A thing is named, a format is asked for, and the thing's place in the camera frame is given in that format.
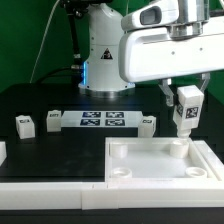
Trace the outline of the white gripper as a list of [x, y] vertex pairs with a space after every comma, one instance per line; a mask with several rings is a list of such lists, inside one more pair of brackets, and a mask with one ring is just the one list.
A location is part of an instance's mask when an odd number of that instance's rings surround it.
[[175, 41], [166, 28], [124, 35], [119, 46], [119, 73], [127, 82], [158, 80], [168, 107], [174, 106], [171, 77], [200, 74], [200, 91], [211, 72], [224, 69], [224, 25], [205, 25], [198, 37]]

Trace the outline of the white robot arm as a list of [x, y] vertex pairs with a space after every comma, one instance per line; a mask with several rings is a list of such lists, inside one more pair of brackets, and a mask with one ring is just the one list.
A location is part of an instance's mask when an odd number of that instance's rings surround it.
[[90, 55], [80, 87], [113, 96], [138, 82], [158, 80], [169, 106], [169, 80], [199, 74], [205, 89], [212, 71], [224, 69], [224, 10], [209, 0], [153, 0], [121, 16], [105, 4], [90, 15]]

